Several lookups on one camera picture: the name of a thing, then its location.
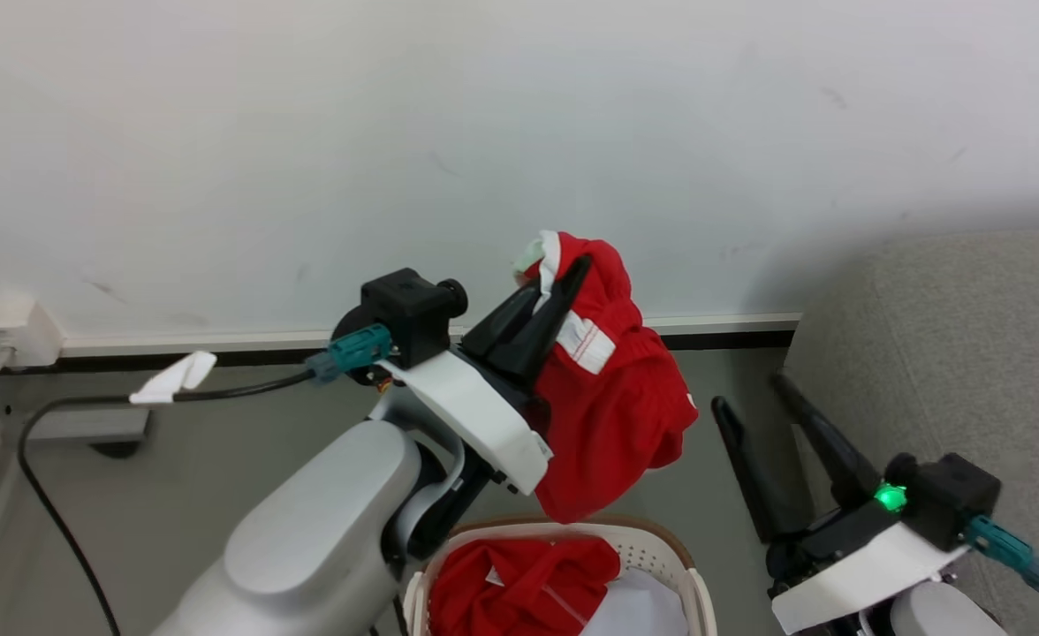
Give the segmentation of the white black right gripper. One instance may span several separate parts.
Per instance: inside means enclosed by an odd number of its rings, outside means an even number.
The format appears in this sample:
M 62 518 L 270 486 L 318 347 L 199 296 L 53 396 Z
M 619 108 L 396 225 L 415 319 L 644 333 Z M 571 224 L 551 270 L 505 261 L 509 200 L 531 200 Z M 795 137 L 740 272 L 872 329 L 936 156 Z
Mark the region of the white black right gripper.
M 875 499 L 882 475 L 779 370 L 770 386 L 822 463 L 843 510 L 785 533 L 790 506 L 773 475 L 763 471 L 756 444 L 723 396 L 710 410 L 761 544 L 769 544 L 771 612 L 785 635 L 849 633 L 856 615 L 898 597 L 967 554 L 940 550 Z

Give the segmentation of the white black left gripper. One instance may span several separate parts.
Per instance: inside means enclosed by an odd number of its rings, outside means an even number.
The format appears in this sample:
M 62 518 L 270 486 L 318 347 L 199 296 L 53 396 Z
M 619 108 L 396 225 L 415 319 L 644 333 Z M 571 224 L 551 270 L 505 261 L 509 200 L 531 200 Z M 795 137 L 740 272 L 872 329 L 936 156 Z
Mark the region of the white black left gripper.
M 540 287 L 525 284 L 460 339 L 471 357 L 488 357 L 488 367 L 517 386 L 535 386 L 565 318 L 587 281 L 592 259 L 581 256 L 564 277 L 552 279 L 550 298 Z M 552 452 L 530 427 L 520 408 L 489 382 L 486 372 L 453 350 L 439 352 L 403 369 L 391 360 L 378 363 L 402 382 L 439 427 L 454 432 L 480 459 L 502 473 L 521 494 L 535 492 Z

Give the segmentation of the red garment with white label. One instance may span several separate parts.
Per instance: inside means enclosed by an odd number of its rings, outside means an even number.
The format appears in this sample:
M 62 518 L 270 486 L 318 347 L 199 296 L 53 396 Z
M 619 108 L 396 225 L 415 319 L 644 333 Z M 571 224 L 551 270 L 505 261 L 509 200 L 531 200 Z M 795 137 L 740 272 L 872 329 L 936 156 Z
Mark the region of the red garment with white label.
M 633 301 L 612 245 L 543 231 L 520 256 L 515 275 L 536 282 L 548 300 L 553 284 L 585 257 L 587 276 L 535 385 L 550 407 L 552 454 L 535 493 L 560 524 L 595 514 L 645 473 L 676 462 L 700 415 L 676 360 Z

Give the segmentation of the white plastic laundry basket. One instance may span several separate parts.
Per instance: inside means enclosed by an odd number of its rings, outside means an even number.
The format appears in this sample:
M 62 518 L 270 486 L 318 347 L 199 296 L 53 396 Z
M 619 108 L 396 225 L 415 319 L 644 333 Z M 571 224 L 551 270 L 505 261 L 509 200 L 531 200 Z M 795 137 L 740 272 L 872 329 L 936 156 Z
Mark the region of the white plastic laundry basket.
M 587 522 L 560 525 L 547 516 L 495 516 L 456 526 L 435 555 L 409 579 L 396 616 L 407 636 L 430 636 L 429 595 L 450 553 L 475 540 L 555 540 L 593 535 L 618 552 L 625 567 L 648 572 L 680 597 L 689 636 L 720 636 L 705 580 L 694 567 L 692 553 L 668 528 L 637 516 L 592 516 Z

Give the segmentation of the grey fabric sofa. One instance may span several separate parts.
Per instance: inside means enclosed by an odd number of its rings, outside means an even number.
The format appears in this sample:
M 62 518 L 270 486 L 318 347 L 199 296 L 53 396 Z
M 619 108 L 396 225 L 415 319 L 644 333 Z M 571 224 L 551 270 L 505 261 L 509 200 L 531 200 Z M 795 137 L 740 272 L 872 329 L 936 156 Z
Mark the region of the grey fabric sofa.
M 884 468 L 956 452 L 1039 553 L 1039 231 L 939 235 L 859 259 L 803 311 L 785 374 Z

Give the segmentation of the crumpled red garment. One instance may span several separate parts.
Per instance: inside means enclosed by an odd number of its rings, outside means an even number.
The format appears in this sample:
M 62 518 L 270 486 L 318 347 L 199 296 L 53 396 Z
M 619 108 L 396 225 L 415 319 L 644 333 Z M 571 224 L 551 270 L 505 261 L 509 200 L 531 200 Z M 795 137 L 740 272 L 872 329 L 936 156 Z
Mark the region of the crumpled red garment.
M 439 564 L 430 636 L 581 636 L 620 574 L 619 553 L 593 536 L 471 541 Z

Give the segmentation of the white and black baseboard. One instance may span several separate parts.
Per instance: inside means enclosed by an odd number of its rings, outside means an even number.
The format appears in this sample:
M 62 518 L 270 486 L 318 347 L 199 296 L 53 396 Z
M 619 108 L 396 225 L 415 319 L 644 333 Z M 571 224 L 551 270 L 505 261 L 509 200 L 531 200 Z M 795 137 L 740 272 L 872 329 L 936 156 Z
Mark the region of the white and black baseboard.
M 645 323 L 674 351 L 778 349 L 790 345 L 799 313 L 692 315 Z M 54 372 L 146 370 L 192 351 L 224 366 L 293 365 L 329 342 L 328 330 L 191 334 L 164 337 L 68 337 Z

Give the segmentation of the white wall socket box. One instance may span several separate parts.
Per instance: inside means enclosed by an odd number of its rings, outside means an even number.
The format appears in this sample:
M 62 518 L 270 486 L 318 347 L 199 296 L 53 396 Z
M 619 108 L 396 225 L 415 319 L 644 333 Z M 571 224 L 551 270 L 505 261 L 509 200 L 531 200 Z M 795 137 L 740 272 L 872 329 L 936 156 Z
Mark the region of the white wall socket box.
M 49 367 L 62 353 L 64 337 L 44 307 L 29 297 L 0 297 L 0 366 Z

